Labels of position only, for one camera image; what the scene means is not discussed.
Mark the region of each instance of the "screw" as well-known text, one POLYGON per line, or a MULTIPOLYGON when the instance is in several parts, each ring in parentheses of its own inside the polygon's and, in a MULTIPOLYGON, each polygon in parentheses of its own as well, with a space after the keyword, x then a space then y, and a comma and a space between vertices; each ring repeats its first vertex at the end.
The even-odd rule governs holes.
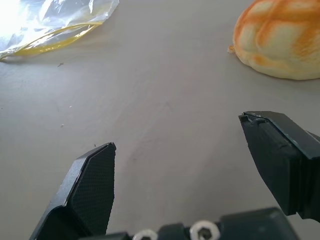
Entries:
POLYGON ((157 240, 158 234, 150 229, 142 230, 133 236, 132 240, 157 240))
POLYGON ((217 240, 220 231, 217 225, 210 221, 198 221, 190 228, 191 240, 217 240))

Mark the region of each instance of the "clear plastic bag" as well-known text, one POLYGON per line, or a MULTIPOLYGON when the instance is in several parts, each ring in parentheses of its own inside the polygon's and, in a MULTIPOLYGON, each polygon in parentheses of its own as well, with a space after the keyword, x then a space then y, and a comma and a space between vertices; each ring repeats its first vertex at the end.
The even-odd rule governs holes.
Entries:
POLYGON ((101 25, 119 0, 0 0, 0 59, 69 45, 101 25))

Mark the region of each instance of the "gray table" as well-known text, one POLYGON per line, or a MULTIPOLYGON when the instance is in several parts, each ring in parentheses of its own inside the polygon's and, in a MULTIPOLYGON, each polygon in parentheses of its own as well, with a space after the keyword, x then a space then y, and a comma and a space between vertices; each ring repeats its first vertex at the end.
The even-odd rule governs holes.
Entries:
MULTIPOLYGON (((277 206, 238 115, 282 112, 320 135, 320 82, 268 77, 227 53, 250 2, 122 0, 77 43, 0 62, 0 239, 28 238, 73 160, 109 141, 109 232, 277 206)), ((289 219, 318 238, 319 223, 289 219)))

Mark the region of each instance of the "melon pan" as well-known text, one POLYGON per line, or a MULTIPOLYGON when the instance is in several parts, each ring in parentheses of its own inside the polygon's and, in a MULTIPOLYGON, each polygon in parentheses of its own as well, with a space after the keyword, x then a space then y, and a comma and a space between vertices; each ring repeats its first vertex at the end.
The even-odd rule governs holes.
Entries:
POLYGON ((239 17, 229 50, 270 76, 320 78, 320 0, 255 0, 239 17))

